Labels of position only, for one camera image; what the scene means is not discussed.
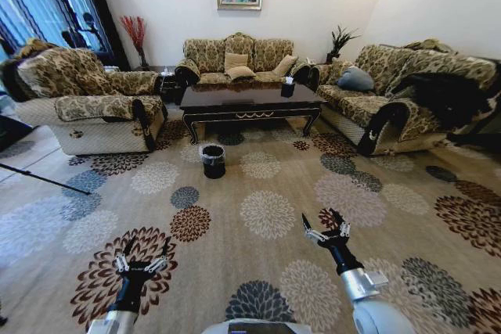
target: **table leg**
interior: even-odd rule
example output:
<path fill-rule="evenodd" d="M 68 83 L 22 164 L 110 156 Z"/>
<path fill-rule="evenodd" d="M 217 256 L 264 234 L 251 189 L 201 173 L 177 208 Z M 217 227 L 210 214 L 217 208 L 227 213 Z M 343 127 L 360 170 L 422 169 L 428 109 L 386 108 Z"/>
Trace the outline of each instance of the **table leg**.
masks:
<path fill-rule="evenodd" d="M 190 119 L 189 115 L 183 115 L 182 116 L 182 122 L 188 128 L 188 132 L 191 135 L 191 143 L 192 145 L 195 145 L 198 143 L 198 135 L 196 134 L 196 130 L 193 127 L 193 122 Z"/>
<path fill-rule="evenodd" d="M 312 125 L 320 116 L 322 109 L 320 107 L 312 109 L 311 114 L 307 115 L 306 125 L 303 128 L 303 136 L 308 136 L 310 134 L 310 129 L 312 129 Z"/>

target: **red decorative branches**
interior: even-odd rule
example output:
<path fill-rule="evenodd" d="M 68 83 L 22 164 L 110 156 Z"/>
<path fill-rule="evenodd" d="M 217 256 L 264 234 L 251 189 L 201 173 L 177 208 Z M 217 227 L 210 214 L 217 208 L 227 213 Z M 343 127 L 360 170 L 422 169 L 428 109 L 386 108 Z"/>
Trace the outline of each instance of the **red decorative branches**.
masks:
<path fill-rule="evenodd" d="M 121 16 L 120 22 L 132 39 L 136 50 L 142 50 L 142 42 L 146 33 L 146 23 L 139 16 Z"/>

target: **blue pillow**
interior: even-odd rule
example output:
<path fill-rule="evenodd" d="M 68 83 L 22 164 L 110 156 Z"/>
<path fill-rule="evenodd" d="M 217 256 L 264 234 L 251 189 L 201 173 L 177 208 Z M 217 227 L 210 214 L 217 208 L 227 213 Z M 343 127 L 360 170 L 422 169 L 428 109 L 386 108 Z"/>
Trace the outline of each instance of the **blue pillow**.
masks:
<path fill-rule="evenodd" d="M 337 86 L 344 90 L 367 92 L 374 89 L 374 80 L 364 70 L 356 66 L 350 66 L 337 80 Z"/>

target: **potted plant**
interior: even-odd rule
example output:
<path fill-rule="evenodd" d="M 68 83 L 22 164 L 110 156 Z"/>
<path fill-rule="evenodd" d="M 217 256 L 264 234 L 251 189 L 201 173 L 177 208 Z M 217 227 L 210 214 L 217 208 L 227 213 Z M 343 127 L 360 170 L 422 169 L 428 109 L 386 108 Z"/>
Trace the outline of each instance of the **potted plant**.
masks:
<path fill-rule="evenodd" d="M 326 63 L 331 64 L 332 58 L 339 58 L 339 51 L 350 41 L 351 39 L 355 39 L 360 37 L 359 35 L 353 35 L 354 31 L 346 31 L 344 27 L 341 29 L 339 25 L 337 25 L 337 34 L 335 31 L 332 33 L 332 50 L 327 54 Z"/>
<path fill-rule="evenodd" d="M 142 43 L 144 42 L 144 34 L 146 33 L 146 23 L 142 17 L 136 16 L 121 16 L 120 22 L 127 34 L 132 39 L 132 43 L 141 59 L 142 70 L 149 70 L 150 66 L 146 62 Z"/>

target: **window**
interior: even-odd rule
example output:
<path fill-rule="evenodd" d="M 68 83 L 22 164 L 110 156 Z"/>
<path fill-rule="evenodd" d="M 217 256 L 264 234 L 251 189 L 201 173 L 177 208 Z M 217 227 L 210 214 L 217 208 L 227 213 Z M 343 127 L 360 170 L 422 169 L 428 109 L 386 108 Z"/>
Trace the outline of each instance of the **window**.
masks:
<path fill-rule="evenodd" d="M 36 37 L 111 53 L 92 0 L 0 0 L 0 35 L 4 50 L 6 45 L 16 50 Z"/>

